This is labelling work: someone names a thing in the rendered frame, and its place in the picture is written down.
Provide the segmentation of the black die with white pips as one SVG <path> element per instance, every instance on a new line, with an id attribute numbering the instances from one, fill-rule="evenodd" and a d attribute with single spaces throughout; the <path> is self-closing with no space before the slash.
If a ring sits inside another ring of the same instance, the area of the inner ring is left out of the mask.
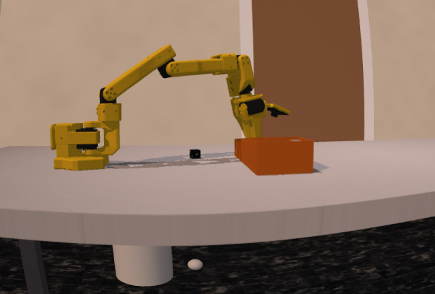
<path id="1" fill-rule="evenodd" d="M 201 151 L 200 151 L 200 149 L 190 149 L 190 158 L 192 158 L 192 159 L 199 159 L 199 158 L 201 158 Z"/>

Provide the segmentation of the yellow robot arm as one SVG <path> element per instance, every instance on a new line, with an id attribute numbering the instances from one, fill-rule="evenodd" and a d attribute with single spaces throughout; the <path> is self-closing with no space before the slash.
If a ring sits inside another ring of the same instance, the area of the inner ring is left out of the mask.
<path id="1" fill-rule="evenodd" d="M 174 61 L 175 56 L 176 53 L 168 44 L 101 88 L 100 104 L 97 106 L 98 121 L 85 121 L 85 128 L 83 123 L 53 126 L 53 144 L 56 145 L 54 169 L 104 169 L 105 164 L 109 164 L 109 155 L 120 148 L 122 104 L 116 103 L 116 98 L 156 69 L 163 78 L 228 74 L 226 82 L 230 97 L 249 94 L 256 85 L 247 55 L 218 54 L 211 56 L 211 59 L 183 61 Z M 104 129 L 104 146 L 100 148 L 97 148 L 100 131 L 96 128 Z M 85 153 L 82 153 L 83 150 Z"/>

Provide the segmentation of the orange labelled storage bins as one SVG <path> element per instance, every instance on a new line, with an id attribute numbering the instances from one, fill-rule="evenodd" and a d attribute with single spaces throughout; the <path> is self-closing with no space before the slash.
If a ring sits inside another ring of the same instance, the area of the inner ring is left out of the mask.
<path id="1" fill-rule="evenodd" d="M 255 175 L 313 173 L 313 150 L 298 136 L 234 139 L 234 155 Z"/>

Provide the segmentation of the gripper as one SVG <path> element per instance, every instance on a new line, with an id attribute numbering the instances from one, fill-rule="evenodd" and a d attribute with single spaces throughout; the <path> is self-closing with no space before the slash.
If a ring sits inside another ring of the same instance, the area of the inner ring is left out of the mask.
<path id="1" fill-rule="evenodd" d="M 232 112 L 238 121 L 245 138 L 261 137 L 262 118 L 266 112 L 271 111 L 271 116 L 288 115 L 289 110 L 276 105 L 266 104 L 262 94 L 242 94 L 239 97 L 230 99 Z"/>

